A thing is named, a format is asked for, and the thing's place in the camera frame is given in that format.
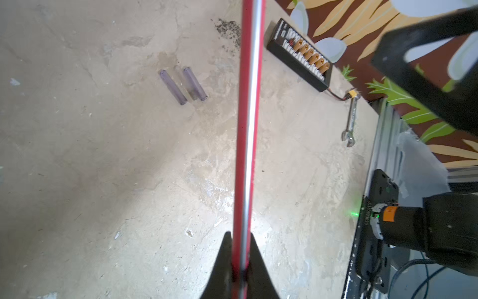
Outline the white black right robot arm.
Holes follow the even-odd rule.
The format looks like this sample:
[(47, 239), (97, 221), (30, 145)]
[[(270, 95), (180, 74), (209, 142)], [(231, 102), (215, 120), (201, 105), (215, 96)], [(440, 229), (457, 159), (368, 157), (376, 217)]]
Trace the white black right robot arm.
[[(452, 127), (478, 133), (478, 66), (474, 64), (455, 89), (444, 92), (405, 62), (410, 49), (478, 29), (478, 8), (386, 33), (372, 65)], [(423, 199), (420, 208), (385, 206), (379, 210), (376, 235), (384, 243), (424, 252), (432, 261), (466, 275), (478, 274), (478, 197), (443, 193)]]

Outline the red pencil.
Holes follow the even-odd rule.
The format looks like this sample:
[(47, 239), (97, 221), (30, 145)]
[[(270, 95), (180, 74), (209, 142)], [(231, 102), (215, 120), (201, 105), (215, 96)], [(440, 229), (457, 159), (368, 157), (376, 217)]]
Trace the red pencil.
[(244, 299), (250, 259), (257, 118), (260, 101), (265, 1), (243, 1), (239, 73), (232, 298)]

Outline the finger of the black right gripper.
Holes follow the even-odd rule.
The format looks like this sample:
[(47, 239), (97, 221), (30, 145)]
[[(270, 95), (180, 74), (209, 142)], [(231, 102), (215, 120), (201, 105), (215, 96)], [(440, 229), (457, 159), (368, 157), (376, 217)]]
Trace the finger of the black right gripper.
[(477, 34), (478, 9), (459, 9), (387, 32), (371, 63), (438, 118), (477, 135), (478, 49), (464, 49)]

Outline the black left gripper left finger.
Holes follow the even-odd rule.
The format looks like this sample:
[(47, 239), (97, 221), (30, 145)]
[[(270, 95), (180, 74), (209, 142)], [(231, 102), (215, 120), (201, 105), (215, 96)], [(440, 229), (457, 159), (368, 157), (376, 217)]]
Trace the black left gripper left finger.
[(232, 234), (226, 232), (200, 299), (231, 299), (232, 284)]

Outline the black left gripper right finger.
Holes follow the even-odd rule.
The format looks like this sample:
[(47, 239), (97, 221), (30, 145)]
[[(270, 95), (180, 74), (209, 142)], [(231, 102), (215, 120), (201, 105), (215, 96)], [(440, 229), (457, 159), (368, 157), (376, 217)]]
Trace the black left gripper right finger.
[(250, 234), (250, 259), (247, 272), (247, 299), (279, 299), (271, 281), (260, 249), (253, 234)]

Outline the clear pencil cap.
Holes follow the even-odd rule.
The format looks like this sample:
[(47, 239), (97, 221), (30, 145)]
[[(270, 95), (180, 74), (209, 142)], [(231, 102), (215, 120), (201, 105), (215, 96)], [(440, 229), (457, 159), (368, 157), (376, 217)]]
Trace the clear pencil cap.
[(184, 77), (183, 68), (181, 66), (174, 66), (173, 68), (175, 80), (188, 101), (195, 101), (196, 96), (194, 89), (191, 87), (189, 81)]

